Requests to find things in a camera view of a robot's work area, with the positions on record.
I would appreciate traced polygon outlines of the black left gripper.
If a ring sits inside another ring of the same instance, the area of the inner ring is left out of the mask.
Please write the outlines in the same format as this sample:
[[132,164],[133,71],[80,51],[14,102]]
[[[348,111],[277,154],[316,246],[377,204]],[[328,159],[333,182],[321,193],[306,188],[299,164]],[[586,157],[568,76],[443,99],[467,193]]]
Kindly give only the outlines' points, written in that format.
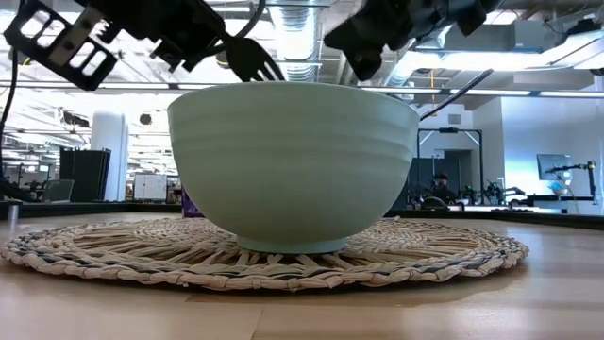
[[92,0],[74,23],[40,0],[25,0],[4,37],[17,52],[35,60],[84,91],[94,91],[117,58],[91,37],[95,25],[107,22],[98,38],[112,43],[121,31],[159,45],[151,52],[173,73],[181,64],[203,59],[218,42],[225,22],[203,0]]

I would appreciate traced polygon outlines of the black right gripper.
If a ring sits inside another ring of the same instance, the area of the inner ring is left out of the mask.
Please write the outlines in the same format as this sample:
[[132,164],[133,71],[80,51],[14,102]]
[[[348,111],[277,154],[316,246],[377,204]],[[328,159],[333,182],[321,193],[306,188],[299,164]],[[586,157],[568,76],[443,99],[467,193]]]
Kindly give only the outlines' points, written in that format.
[[428,30],[423,37],[456,24],[469,36],[487,15],[501,6],[501,0],[389,0],[391,11],[359,11],[333,28],[324,37],[326,46],[344,53],[357,79],[371,79],[379,70],[381,53],[387,43],[399,50],[417,36],[428,9]]

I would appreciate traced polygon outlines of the dark metal fork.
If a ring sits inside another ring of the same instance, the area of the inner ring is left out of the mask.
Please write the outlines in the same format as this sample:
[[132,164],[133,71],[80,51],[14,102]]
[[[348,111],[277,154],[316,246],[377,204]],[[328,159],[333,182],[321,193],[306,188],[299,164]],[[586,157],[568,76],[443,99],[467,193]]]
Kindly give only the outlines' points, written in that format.
[[225,47],[226,61],[242,82],[285,80],[271,55],[256,41],[231,37]]

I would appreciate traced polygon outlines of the white whiteboard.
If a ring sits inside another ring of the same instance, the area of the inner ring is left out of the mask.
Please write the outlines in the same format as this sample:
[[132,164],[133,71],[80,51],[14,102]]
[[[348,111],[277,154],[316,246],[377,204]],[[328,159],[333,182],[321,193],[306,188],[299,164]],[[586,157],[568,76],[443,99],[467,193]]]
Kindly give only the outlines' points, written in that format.
[[165,201],[167,197],[166,175],[137,174],[133,184],[134,200]]

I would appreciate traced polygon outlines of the pale green ceramic bowl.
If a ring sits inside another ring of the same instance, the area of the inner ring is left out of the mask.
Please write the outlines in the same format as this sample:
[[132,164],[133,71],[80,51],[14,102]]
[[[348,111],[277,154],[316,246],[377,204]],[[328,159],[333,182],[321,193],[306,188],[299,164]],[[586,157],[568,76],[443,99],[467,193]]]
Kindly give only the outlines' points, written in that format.
[[420,118],[381,93],[249,82],[185,93],[167,110],[178,175],[196,208],[269,253],[342,249],[399,197]]

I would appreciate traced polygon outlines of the black cabinet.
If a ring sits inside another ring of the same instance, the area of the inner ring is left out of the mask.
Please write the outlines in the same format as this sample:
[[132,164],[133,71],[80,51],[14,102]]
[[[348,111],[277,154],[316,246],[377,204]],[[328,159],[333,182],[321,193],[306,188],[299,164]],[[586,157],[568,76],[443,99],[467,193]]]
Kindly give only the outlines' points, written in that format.
[[105,199],[111,151],[62,148],[59,151],[59,178],[72,179],[72,202]]

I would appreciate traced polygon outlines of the person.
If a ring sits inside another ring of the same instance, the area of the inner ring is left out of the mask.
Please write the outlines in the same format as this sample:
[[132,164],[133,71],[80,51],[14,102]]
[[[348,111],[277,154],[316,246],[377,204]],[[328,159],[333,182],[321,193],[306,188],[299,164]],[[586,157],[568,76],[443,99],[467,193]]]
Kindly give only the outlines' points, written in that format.
[[445,207],[455,203],[458,196],[448,188],[448,176],[438,173],[434,176],[433,185],[430,187],[427,202],[432,206]]

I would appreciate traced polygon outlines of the purple plastic cup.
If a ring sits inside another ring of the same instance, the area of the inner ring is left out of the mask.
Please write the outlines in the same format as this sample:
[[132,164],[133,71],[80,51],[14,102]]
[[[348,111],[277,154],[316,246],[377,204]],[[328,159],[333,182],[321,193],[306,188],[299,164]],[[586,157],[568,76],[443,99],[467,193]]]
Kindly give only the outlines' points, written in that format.
[[181,203],[182,203],[182,216],[184,218],[203,218],[204,215],[194,205],[193,201],[188,196],[184,187],[181,188]]

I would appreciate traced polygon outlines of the grey office chair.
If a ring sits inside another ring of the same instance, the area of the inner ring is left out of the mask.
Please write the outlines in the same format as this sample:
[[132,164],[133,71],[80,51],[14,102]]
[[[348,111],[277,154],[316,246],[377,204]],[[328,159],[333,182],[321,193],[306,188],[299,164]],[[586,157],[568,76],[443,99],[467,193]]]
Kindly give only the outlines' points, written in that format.
[[44,203],[68,203],[74,187],[72,179],[49,180],[43,191],[42,201]]

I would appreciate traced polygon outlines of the grey desktop monitor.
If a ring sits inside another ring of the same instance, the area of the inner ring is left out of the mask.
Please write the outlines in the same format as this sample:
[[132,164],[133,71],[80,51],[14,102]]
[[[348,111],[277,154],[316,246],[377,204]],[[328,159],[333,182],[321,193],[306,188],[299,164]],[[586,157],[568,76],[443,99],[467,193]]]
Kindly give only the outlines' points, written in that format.
[[539,180],[571,180],[571,157],[564,154],[538,154]]

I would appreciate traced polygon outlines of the round woven straw placemat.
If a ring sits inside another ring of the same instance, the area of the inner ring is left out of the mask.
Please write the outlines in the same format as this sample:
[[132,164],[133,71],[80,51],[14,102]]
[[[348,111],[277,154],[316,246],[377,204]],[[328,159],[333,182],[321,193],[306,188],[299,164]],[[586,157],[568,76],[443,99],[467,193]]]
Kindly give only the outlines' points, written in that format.
[[522,262],[523,243],[479,229],[382,219],[335,252],[258,252],[204,218],[84,224],[33,231],[0,257],[37,272],[81,279],[198,286],[215,291],[296,292],[345,285],[485,277]]

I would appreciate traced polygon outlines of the silver ventilation duct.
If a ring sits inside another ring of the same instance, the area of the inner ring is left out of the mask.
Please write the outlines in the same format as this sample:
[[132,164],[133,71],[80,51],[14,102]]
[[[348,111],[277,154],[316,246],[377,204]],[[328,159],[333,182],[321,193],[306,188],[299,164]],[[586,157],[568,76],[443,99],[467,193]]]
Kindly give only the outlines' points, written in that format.
[[320,30],[316,8],[270,7],[276,30],[277,58],[289,81],[314,82],[317,78],[317,40]]

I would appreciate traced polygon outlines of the black metal rig frame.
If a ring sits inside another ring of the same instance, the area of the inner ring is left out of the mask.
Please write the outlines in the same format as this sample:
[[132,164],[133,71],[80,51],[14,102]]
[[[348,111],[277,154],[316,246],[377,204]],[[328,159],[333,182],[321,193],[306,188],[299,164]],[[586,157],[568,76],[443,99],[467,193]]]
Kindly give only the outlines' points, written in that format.
[[[485,199],[485,186],[484,186],[484,159],[483,159],[483,133],[480,129],[459,129],[456,127],[440,127],[440,128],[420,128],[418,133],[428,132],[428,135],[425,138],[425,141],[435,132],[440,134],[457,134],[464,133],[468,138],[473,140],[476,145],[478,145],[478,156],[479,156],[479,196],[480,199]],[[420,139],[420,135],[416,137],[416,180],[417,183],[420,183],[421,175],[422,175],[422,167],[421,167],[421,144],[423,140]],[[464,203],[462,200],[455,199],[453,201],[444,202],[439,197],[428,197],[428,201],[430,202],[438,202],[440,204],[440,211],[449,211],[449,206],[460,206],[461,210],[464,211],[465,207],[468,206],[468,203]]]

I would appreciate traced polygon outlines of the black aluminium table frame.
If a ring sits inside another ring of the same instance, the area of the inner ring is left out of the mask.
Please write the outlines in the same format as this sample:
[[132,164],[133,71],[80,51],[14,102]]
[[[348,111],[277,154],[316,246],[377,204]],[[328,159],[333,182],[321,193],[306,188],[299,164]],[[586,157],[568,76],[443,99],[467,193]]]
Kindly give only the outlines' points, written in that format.
[[[0,201],[0,220],[8,219],[11,206],[16,206],[20,216],[25,218],[55,217],[99,213],[180,213],[178,205],[139,203],[22,203],[20,201]],[[604,231],[604,215],[571,215],[562,213],[539,213],[519,211],[388,211],[385,217],[413,219],[478,219],[514,222],[580,230]]]

